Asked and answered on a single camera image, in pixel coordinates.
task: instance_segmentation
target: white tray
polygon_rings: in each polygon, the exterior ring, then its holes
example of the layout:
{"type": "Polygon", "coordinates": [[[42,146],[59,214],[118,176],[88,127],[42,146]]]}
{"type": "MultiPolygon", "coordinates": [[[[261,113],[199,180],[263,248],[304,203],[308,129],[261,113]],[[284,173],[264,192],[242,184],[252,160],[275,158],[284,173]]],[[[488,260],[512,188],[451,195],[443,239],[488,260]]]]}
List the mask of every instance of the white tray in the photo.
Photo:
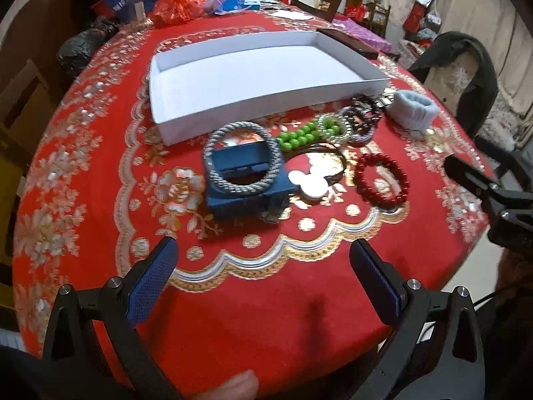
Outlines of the white tray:
{"type": "Polygon", "coordinates": [[[150,66],[152,115],[167,145],[387,85],[366,58],[313,31],[207,40],[156,54],[150,66]]]}

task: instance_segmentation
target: bracelet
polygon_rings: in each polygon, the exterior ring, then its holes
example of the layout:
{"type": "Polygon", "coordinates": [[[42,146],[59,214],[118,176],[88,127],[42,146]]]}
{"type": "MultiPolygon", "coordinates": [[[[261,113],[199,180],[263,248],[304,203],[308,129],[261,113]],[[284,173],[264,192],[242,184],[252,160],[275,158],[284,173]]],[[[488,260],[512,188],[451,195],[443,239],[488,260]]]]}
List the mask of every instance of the bracelet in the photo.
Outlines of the bracelet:
{"type": "Polygon", "coordinates": [[[281,171],[281,167],[283,166],[283,158],[281,156],[281,151],[279,150],[278,142],[272,138],[272,135],[270,135],[265,128],[249,121],[236,121],[235,123],[224,125],[213,132],[211,138],[204,147],[204,165],[206,168],[206,174],[215,188],[222,192],[248,196],[265,192],[274,184],[281,171]],[[237,129],[249,129],[260,135],[263,140],[265,140],[266,146],[270,151],[270,168],[266,172],[265,177],[259,180],[259,182],[251,183],[249,185],[236,185],[223,179],[223,177],[215,171],[215,166],[213,164],[213,149],[215,143],[225,137],[226,134],[237,129]]]}
{"type": "Polygon", "coordinates": [[[322,114],[316,123],[316,129],[322,137],[331,144],[343,144],[351,141],[353,137],[352,126],[339,114],[322,114]]]}
{"type": "Polygon", "coordinates": [[[352,127],[353,135],[350,139],[352,143],[365,145],[372,140],[380,116],[370,115],[366,110],[356,108],[355,106],[345,106],[339,113],[347,119],[352,127]],[[356,116],[362,120],[362,123],[355,121],[356,116]]]}
{"type": "Polygon", "coordinates": [[[285,153],[285,161],[287,162],[296,156],[305,155],[306,153],[333,153],[334,155],[337,155],[340,158],[340,162],[342,163],[342,171],[338,172],[337,174],[334,174],[333,176],[324,176],[324,179],[326,179],[326,182],[328,182],[328,185],[330,186],[340,182],[342,176],[344,176],[346,168],[348,167],[348,163],[338,147],[335,147],[335,145],[331,143],[325,142],[309,144],[303,148],[299,148],[297,150],[285,153]]]}
{"type": "Polygon", "coordinates": [[[390,157],[382,155],[381,153],[369,153],[359,158],[354,174],[355,185],[357,192],[359,192],[364,201],[382,207],[384,209],[392,209],[395,206],[405,203],[407,195],[409,194],[409,181],[407,175],[401,170],[396,161],[390,157]],[[367,166],[381,165],[388,168],[394,175],[394,178],[400,183],[400,193],[392,198],[387,198],[382,194],[374,191],[367,182],[363,179],[363,171],[367,166]]]}
{"type": "Polygon", "coordinates": [[[278,135],[279,147],[284,153],[293,149],[298,149],[305,145],[313,144],[321,140],[318,130],[316,130],[317,120],[313,119],[300,129],[292,132],[282,132],[278,135]]]}

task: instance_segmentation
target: brown wallet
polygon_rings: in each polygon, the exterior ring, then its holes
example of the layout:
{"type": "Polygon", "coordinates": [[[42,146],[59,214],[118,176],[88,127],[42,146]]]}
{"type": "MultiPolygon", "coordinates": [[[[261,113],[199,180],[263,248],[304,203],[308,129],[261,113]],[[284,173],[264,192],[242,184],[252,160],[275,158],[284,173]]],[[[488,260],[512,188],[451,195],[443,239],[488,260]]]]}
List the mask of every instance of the brown wallet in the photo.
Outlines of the brown wallet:
{"type": "Polygon", "coordinates": [[[360,40],[335,29],[316,29],[319,33],[331,37],[348,48],[353,49],[356,53],[361,54],[369,60],[377,60],[378,52],[369,45],[364,44],[360,40]]]}

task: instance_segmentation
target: black jacket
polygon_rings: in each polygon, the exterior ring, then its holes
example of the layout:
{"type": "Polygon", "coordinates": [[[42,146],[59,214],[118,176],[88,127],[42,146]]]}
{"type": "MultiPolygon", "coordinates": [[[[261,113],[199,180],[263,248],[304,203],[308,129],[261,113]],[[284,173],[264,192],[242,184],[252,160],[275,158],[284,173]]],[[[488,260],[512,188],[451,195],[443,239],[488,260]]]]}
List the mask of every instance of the black jacket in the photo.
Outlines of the black jacket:
{"type": "Polygon", "coordinates": [[[468,136],[473,138],[487,118],[498,94],[498,78],[483,44],[468,34],[457,31],[443,33],[413,63],[409,72],[420,82],[425,82],[430,68],[448,66],[469,48],[476,52],[479,68],[459,99],[456,118],[468,136]]]}

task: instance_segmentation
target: metal screw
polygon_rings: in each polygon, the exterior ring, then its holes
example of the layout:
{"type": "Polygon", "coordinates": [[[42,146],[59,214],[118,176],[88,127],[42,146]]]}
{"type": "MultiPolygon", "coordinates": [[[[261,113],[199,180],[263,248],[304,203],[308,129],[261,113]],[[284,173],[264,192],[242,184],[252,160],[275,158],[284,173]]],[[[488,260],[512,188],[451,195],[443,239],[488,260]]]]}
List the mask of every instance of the metal screw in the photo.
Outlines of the metal screw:
{"type": "Polygon", "coordinates": [[[59,288],[59,294],[60,295],[68,295],[71,290],[72,290],[72,286],[70,284],[63,284],[59,288]]]}
{"type": "Polygon", "coordinates": [[[463,286],[457,287],[457,293],[459,293],[463,298],[467,297],[469,295],[468,289],[463,286]]]}
{"type": "Polygon", "coordinates": [[[109,281],[107,281],[107,287],[109,288],[117,288],[121,284],[122,284],[121,277],[113,277],[113,278],[110,278],[109,281]]]}
{"type": "Polygon", "coordinates": [[[411,278],[407,280],[407,287],[412,288],[413,290],[418,290],[422,287],[422,284],[420,284],[420,281],[417,279],[411,278]]]}

